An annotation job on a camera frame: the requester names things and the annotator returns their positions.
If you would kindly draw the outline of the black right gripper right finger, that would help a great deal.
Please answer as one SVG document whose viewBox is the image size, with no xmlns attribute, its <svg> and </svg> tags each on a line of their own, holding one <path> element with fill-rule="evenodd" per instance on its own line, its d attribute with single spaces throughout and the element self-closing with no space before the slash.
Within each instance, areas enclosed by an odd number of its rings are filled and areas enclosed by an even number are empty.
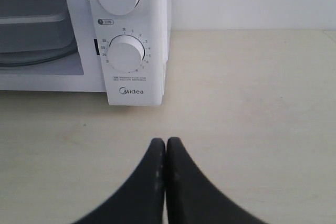
<svg viewBox="0 0 336 224">
<path fill-rule="evenodd" d="M 264 223 L 218 190 L 178 137 L 167 141 L 166 207 L 169 223 Z"/>
</svg>

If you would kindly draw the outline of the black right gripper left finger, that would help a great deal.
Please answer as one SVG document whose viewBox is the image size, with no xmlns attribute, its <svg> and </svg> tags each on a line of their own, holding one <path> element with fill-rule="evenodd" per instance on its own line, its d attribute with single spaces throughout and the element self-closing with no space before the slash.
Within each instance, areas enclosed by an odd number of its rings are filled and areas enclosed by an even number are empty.
<svg viewBox="0 0 336 224">
<path fill-rule="evenodd" d="M 96 209 L 75 223 L 162 223 L 165 143 L 154 138 L 122 186 Z"/>
</svg>

